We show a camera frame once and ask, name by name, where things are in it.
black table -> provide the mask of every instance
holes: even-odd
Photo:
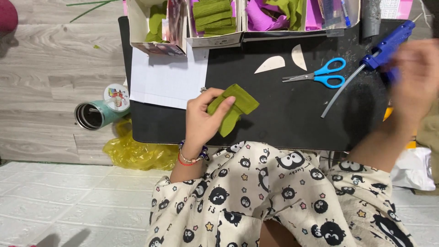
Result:
[[[335,74],[347,78],[372,45],[403,22],[382,20],[380,35],[363,44],[359,43],[360,25],[357,25],[347,29],[343,37],[252,41],[243,43],[242,47],[210,50],[206,87],[225,89],[237,83],[260,105],[249,115],[242,115],[228,136],[217,134],[208,145],[231,145],[246,140],[266,142],[278,148],[349,151],[382,122],[388,104],[386,83],[376,71],[361,72],[322,119],[320,115],[337,89],[311,80],[282,83],[284,76],[305,73],[294,64],[291,50],[301,44],[308,73],[332,58],[343,57],[346,67]],[[119,18],[119,26],[130,85],[132,47],[128,19]],[[254,74],[267,58],[277,55],[284,58],[285,67]],[[179,143],[184,139],[185,110],[135,101],[130,104],[134,140]]]

wooden floor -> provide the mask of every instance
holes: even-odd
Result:
[[[73,110],[81,102],[102,99],[106,86],[125,80],[117,23],[122,2],[69,24],[90,5],[65,5],[91,0],[11,1],[19,26],[14,38],[0,41],[0,157],[110,164],[101,150],[115,137],[114,128],[83,130]],[[410,16],[421,12],[420,0],[414,0]],[[431,37],[431,32],[421,18],[412,38]]]

red string bracelet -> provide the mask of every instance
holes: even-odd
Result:
[[[180,154],[181,154],[181,153],[178,152],[178,162],[180,162],[180,164],[189,167],[189,166],[191,166],[191,165],[193,165],[193,164],[196,163],[196,162],[193,162],[193,163],[190,163],[190,164],[185,164],[185,163],[181,162],[181,160],[180,160]]]

scissors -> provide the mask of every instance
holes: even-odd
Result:
[[[330,65],[332,62],[342,62],[342,65],[335,69],[328,69],[328,65]],[[298,80],[314,80],[314,81],[320,81],[328,88],[339,88],[345,83],[345,78],[338,75],[330,75],[330,76],[318,76],[323,74],[329,74],[332,72],[340,71],[346,66],[346,60],[343,58],[333,58],[329,60],[321,69],[318,69],[314,71],[314,73],[310,73],[307,75],[301,75],[301,76],[290,76],[290,77],[284,77],[282,82],[290,82],[290,81],[298,81]],[[339,79],[341,82],[338,85],[331,85],[328,83],[328,79]]]

yellow plastic bag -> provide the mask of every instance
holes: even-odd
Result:
[[[118,138],[108,141],[102,151],[108,154],[114,165],[136,169],[160,169],[170,171],[177,161],[178,145],[137,142],[133,139],[131,118],[116,124]]]

